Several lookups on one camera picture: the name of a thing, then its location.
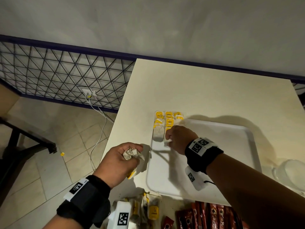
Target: black wire lattice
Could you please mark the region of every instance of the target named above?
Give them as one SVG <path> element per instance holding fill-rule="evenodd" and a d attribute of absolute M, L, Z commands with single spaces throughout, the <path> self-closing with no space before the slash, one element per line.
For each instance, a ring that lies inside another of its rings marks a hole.
<path fill-rule="evenodd" d="M 23 94 L 119 109 L 135 61 L 0 42 L 0 78 Z"/>

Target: person's left hand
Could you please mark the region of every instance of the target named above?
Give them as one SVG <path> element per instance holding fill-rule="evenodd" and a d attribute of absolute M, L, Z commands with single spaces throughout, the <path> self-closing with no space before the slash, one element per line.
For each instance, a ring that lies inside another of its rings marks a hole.
<path fill-rule="evenodd" d="M 111 189 L 120 184 L 127 174 L 132 172 L 139 164 L 137 158 L 126 161 L 123 157 L 122 154 L 129 148 L 136 148 L 139 152 L 143 151 L 142 145 L 131 142 L 112 147 L 93 175 L 102 179 Z"/>

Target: hand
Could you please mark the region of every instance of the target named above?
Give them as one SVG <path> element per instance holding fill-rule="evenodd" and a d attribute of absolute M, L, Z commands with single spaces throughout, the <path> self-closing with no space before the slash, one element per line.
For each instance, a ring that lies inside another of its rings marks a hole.
<path fill-rule="evenodd" d="M 184 126 L 174 125 L 171 129 L 166 131 L 165 138 L 166 140 L 172 140 L 168 144 L 169 147 L 176 150 L 179 154 L 184 155 L 184 151 L 188 143 L 197 139 L 198 136 L 192 130 Z"/>
<path fill-rule="evenodd" d="M 126 142 L 112 147 L 101 161 L 93 175 L 102 179 L 111 189 L 120 184 L 127 174 L 133 171 L 139 164 L 139 159 L 132 158 L 128 161 L 122 156 L 125 150 L 136 148 L 143 151 L 143 146 Z"/>

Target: clear glass cup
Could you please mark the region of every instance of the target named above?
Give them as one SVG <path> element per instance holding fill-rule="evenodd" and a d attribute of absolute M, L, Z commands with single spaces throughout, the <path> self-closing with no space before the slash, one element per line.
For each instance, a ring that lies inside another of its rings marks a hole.
<path fill-rule="evenodd" d="M 272 170 L 274 178 L 285 186 L 305 191 L 305 163 L 290 159 Z"/>

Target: white table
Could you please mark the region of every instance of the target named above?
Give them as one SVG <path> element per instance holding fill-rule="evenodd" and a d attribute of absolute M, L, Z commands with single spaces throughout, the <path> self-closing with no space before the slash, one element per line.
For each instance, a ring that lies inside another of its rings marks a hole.
<path fill-rule="evenodd" d="M 103 157 L 123 142 L 150 145 L 157 110 L 248 127 L 262 166 L 305 162 L 305 113 L 290 80 L 137 59 Z M 146 172 L 114 188 L 110 200 L 142 189 L 149 191 Z M 174 219 L 172 208 L 182 205 L 172 201 L 161 210 Z"/>

